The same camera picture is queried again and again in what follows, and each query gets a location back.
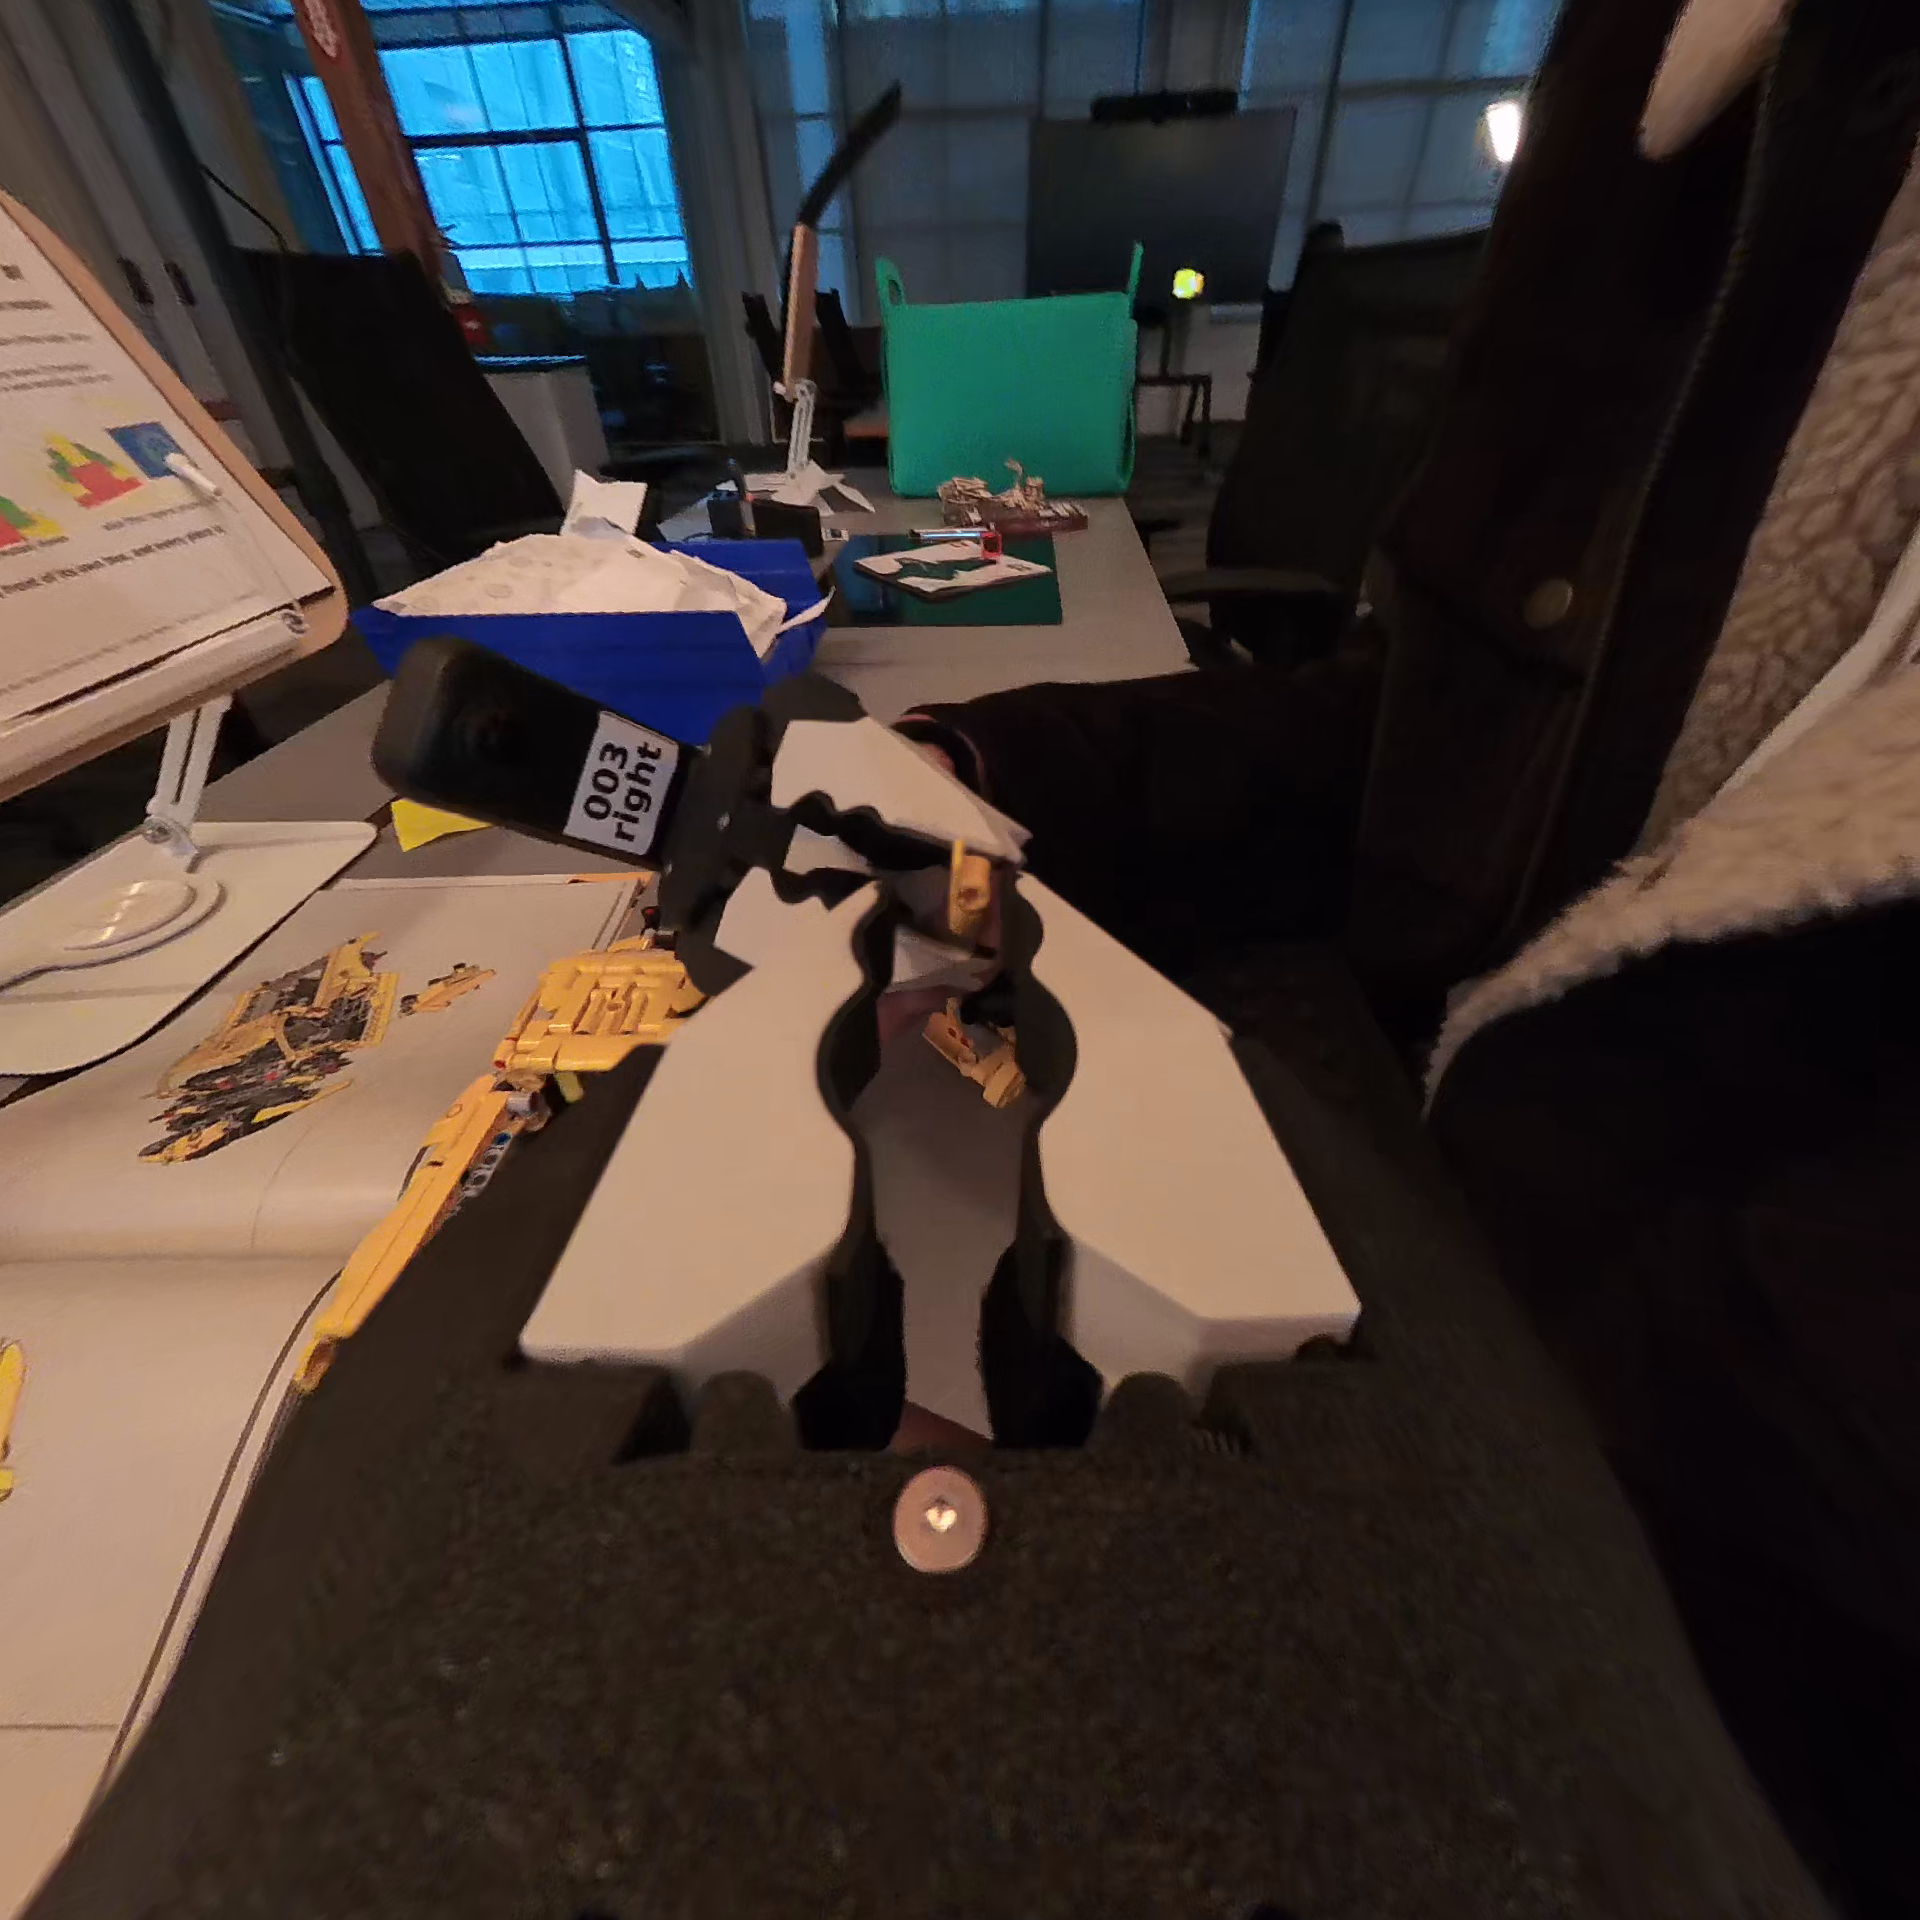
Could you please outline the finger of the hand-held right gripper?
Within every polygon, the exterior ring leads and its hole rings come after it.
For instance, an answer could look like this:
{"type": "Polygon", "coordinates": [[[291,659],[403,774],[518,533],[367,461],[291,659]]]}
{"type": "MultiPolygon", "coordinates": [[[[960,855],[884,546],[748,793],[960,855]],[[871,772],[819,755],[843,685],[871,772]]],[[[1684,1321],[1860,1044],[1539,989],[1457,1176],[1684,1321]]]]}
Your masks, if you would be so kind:
{"type": "Polygon", "coordinates": [[[710,947],[748,970],[808,964],[819,975],[854,975],[857,929],[871,904],[871,877],[751,869],[725,902],[710,947]]]}
{"type": "Polygon", "coordinates": [[[892,839],[960,843],[973,855],[1025,865],[1030,831],[870,716],[788,722],[772,761],[772,806],[847,847],[875,847],[867,859],[882,869],[906,869],[906,855],[877,849],[892,839]]]}

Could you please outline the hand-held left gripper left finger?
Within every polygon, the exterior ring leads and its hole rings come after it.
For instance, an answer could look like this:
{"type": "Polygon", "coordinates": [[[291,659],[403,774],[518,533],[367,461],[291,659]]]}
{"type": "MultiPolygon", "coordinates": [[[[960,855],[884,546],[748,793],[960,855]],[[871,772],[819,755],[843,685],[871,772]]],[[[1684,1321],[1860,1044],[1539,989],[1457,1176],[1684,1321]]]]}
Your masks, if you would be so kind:
{"type": "Polygon", "coordinates": [[[518,1333],[528,1362],[636,1362],[778,1395],[900,1390],[900,1282],[854,1103],[877,1067],[899,910],[857,890],[662,1049],[518,1333]]]}

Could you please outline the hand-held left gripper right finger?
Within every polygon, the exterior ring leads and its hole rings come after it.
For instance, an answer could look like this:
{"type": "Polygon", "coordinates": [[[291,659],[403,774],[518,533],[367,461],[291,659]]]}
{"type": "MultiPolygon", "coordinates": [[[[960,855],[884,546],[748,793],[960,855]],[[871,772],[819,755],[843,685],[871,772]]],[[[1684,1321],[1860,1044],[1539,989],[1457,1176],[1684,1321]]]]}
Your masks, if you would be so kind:
{"type": "Polygon", "coordinates": [[[1022,1184],[1063,1249],[1054,1327],[1101,1388],[1203,1399],[1221,1368],[1347,1345],[1354,1286],[1231,1031],[1035,880],[1003,904],[1003,953],[1040,1101],[1022,1184]]]}

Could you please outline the yellow brick car model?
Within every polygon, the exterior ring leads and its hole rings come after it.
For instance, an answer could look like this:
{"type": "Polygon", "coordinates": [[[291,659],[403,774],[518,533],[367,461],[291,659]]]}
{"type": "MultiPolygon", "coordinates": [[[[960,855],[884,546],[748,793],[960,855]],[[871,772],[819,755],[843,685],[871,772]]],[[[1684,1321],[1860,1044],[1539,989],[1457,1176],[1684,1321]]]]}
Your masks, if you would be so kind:
{"type": "Polygon", "coordinates": [[[394,1205],[352,1249],[293,1373],[310,1395],[337,1353],[420,1249],[473,1202],[508,1149],[540,1135],[639,1049],[667,1044],[701,1007],[685,964],[653,935],[553,964],[492,1051],[492,1064],[426,1135],[394,1205]]]}

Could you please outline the small yellow brick assembly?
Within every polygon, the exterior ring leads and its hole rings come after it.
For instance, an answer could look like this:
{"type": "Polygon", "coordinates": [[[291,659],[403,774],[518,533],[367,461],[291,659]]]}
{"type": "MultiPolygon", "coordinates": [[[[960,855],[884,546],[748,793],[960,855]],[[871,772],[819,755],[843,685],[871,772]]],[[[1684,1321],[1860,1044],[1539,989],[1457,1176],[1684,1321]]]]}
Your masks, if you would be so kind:
{"type": "MultiPolygon", "coordinates": [[[[943,932],[955,944],[973,951],[979,947],[975,938],[986,932],[994,910],[995,865],[991,855],[973,852],[958,839],[947,855],[943,932]]],[[[947,987],[947,999],[923,1024],[923,1042],[983,1094],[986,1107],[999,1114],[1025,1092],[1015,1030],[995,1024],[991,1013],[969,1013],[973,999],[975,996],[947,987]]]]}

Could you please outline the desk lamp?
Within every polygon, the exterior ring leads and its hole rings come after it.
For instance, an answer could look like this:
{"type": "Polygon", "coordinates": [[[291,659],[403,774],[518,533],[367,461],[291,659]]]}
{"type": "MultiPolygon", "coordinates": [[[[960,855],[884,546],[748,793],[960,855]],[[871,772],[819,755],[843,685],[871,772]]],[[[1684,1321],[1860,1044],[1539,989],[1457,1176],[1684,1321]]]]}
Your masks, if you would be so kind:
{"type": "Polygon", "coordinates": [[[813,380],[813,337],[819,327],[819,226],[863,157],[870,157],[899,125],[900,103],[906,85],[892,82],[854,121],[828,152],[826,167],[805,191],[788,249],[780,374],[773,380],[773,397],[788,404],[784,467],[772,475],[772,488],[758,488],[758,478],[740,485],[740,502],[751,509],[773,507],[817,515],[822,494],[834,488],[828,472],[813,458],[813,429],[819,421],[819,387],[813,380]]]}

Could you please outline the white crumpled paper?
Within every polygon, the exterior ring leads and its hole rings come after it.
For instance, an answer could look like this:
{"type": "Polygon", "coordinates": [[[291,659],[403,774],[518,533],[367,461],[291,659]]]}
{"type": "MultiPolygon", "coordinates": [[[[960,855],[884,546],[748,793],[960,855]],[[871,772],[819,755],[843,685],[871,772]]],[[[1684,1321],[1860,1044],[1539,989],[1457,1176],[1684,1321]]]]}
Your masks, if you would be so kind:
{"type": "Polygon", "coordinates": [[[450,614],[667,614],[729,610],[763,656],[773,637],[805,623],[780,595],[697,557],[636,539],[643,485],[608,485],[585,472],[554,536],[492,544],[381,600],[397,619],[450,614]]]}

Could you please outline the dark green tray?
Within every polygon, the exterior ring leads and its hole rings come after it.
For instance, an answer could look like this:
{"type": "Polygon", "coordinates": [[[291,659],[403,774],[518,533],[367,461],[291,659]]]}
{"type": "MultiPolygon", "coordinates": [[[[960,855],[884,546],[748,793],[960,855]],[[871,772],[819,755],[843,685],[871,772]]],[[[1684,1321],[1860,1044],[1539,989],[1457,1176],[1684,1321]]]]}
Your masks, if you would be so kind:
{"type": "Polygon", "coordinates": [[[835,614],[854,629],[1058,629],[1054,539],[848,536],[828,562],[835,614]]]}

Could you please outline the small brick model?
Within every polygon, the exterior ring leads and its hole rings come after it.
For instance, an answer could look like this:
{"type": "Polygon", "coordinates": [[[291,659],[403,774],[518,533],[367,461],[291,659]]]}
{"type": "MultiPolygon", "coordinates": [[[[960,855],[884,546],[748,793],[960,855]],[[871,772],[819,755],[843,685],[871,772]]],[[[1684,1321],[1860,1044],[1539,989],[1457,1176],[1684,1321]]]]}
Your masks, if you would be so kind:
{"type": "Polygon", "coordinates": [[[938,488],[942,522],[958,536],[1058,539],[1091,526],[1085,507],[1054,501],[1040,475],[1010,461],[1011,485],[991,489],[983,478],[949,478],[938,488]]]}

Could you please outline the black partition panel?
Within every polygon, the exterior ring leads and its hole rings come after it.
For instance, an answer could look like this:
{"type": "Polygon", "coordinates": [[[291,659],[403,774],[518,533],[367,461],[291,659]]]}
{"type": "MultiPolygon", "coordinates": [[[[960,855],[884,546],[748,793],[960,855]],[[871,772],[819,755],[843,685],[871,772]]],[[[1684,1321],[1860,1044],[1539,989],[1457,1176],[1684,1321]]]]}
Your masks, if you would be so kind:
{"type": "Polygon", "coordinates": [[[562,529],[560,489],[416,255],[240,263],[289,376],[420,571],[562,529]]]}

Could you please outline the green corrugated box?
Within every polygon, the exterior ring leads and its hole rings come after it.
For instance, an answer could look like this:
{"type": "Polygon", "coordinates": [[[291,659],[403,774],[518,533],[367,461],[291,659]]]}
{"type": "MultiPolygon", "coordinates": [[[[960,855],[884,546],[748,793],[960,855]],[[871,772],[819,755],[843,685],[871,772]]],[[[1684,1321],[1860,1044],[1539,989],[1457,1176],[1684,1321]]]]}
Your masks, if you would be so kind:
{"type": "Polygon", "coordinates": [[[1122,498],[1137,472],[1132,295],[919,303],[875,263],[889,485],[934,498],[955,478],[1020,464],[1047,494],[1122,498]]]}

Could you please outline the printed instruction sheet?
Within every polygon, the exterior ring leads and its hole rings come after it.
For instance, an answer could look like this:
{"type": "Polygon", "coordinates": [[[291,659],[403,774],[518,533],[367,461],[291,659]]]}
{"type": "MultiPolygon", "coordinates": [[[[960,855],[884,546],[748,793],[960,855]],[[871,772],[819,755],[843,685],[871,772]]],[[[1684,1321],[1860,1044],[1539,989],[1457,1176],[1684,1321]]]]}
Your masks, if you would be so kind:
{"type": "Polygon", "coordinates": [[[2,219],[2,719],[327,589],[2,219]]]}

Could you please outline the open instruction booklet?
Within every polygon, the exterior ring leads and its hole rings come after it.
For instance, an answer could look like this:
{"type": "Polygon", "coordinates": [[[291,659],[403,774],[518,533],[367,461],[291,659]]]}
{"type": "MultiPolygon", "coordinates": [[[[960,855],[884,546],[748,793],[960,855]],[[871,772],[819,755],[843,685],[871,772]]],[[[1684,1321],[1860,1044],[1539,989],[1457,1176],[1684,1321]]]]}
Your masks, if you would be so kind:
{"type": "Polygon", "coordinates": [[[2,1107],[2,1801],[74,1812],[168,1685],[314,1324],[621,877],[341,883],[2,1107]]]}

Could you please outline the black office chair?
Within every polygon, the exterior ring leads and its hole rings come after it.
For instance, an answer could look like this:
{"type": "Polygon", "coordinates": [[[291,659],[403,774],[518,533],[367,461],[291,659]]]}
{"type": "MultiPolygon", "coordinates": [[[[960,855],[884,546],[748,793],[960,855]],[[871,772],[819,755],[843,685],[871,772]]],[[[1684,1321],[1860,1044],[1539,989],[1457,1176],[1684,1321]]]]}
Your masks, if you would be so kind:
{"type": "Polygon", "coordinates": [[[1162,583],[1195,667],[1334,654],[1448,399],[1486,231],[1348,249],[1318,230],[1211,502],[1204,564],[1162,583]]]}

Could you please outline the black monitor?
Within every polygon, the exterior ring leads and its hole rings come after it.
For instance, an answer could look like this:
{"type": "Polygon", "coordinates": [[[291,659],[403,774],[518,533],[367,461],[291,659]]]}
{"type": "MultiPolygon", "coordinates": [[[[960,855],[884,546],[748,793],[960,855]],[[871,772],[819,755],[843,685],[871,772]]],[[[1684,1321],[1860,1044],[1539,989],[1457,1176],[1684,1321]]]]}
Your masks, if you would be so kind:
{"type": "Polygon", "coordinates": [[[1022,290],[1068,297],[1132,288],[1137,303],[1256,303],[1275,278],[1299,115],[1030,125],[1022,290]]]}

